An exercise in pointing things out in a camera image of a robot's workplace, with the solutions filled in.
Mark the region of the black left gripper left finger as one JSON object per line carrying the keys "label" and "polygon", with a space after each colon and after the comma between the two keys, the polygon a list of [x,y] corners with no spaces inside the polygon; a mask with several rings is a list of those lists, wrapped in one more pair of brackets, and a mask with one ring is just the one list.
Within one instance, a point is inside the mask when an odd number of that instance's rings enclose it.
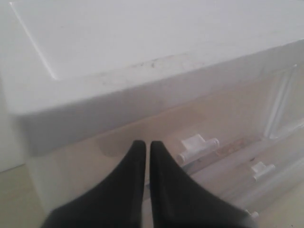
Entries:
{"label": "black left gripper left finger", "polygon": [[139,228],[145,182],[145,142],[134,141],[94,188],[53,210],[44,228]]}

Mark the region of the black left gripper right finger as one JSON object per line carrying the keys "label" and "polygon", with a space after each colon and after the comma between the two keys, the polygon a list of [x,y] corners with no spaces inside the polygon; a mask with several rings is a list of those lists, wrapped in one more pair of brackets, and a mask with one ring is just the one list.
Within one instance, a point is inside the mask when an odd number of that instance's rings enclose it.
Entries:
{"label": "black left gripper right finger", "polygon": [[252,228],[248,212],[195,182],[161,141],[150,146],[150,195],[156,228]]}

